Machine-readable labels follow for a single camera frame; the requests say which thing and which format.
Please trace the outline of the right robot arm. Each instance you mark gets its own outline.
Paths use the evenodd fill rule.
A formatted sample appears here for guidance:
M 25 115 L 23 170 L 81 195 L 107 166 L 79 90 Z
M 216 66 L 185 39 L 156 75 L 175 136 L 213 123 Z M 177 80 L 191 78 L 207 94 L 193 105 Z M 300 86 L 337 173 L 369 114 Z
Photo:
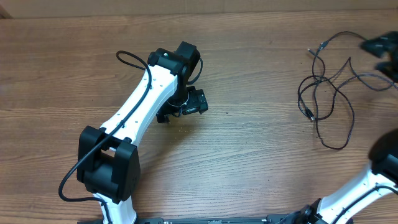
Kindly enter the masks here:
M 340 35 L 353 35 L 360 38 L 363 40 L 360 44 L 361 49 L 375 57 L 381 58 L 387 53 L 389 55 L 389 61 L 377 63 L 375 66 L 375 69 L 383 73 L 387 78 L 373 73 L 358 74 L 352 66 L 351 57 L 347 59 L 343 66 L 333 76 L 326 77 L 326 66 L 323 59 L 319 57 L 319 54 L 333 39 Z M 397 31 L 390 31 L 379 37 L 367 39 L 360 34 L 345 30 L 334 34 L 329 39 L 322 42 L 316 52 L 311 49 L 307 50 L 313 55 L 312 74 L 304 78 L 298 86 L 297 105 L 300 112 L 315 123 L 317 137 L 321 141 L 321 144 L 329 149 L 340 151 L 349 143 L 355 123 L 355 112 L 352 104 L 340 89 L 351 80 L 357 79 L 372 91 L 381 92 L 391 88 L 397 90 Z M 323 66 L 320 75 L 315 75 L 314 72 L 314 66 L 317 60 L 321 61 Z M 349 65 L 353 77 L 335 86 L 332 80 L 340 75 L 347 64 Z M 375 88 L 365 82 L 362 77 L 376 77 L 389 85 L 384 88 Z M 304 82 L 310 78 L 313 79 L 313 82 L 302 88 Z M 316 94 L 317 88 L 322 83 L 331 85 L 334 89 L 334 93 L 330 112 L 326 116 L 319 117 Z M 314 87 L 312 95 L 315 103 L 315 115 L 305 104 L 302 97 L 303 93 L 310 87 Z M 319 121 L 326 120 L 333 114 L 337 94 L 341 95 L 346 100 L 351 110 L 352 122 L 346 142 L 341 147 L 332 147 L 324 143 L 320 135 L 318 124 Z M 300 211 L 292 212 L 283 218 L 276 219 L 275 223 L 353 223 L 352 217 L 368 205 L 385 195 L 392 193 L 397 195 L 397 129 L 381 136 L 371 148 L 368 158 L 369 162 L 365 165 L 364 169 L 356 177 L 342 186 L 342 188 L 329 196 L 317 199 L 311 205 L 304 206 Z

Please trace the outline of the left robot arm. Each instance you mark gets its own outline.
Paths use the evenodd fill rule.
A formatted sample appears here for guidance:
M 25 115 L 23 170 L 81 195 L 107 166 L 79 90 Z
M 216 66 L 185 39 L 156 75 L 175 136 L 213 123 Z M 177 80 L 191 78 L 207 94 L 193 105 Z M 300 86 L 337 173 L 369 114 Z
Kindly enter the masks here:
M 138 146 L 152 122 L 204 113 L 208 103 L 191 75 L 202 65 L 195 45 L 151 52 L 142 80 L 118 111 L 99 128 L 87 126 L 78 142 L 76 177 L 93 194 L 103 213 L 98 223 L 137 223 L 131 195 L 141 175 Z

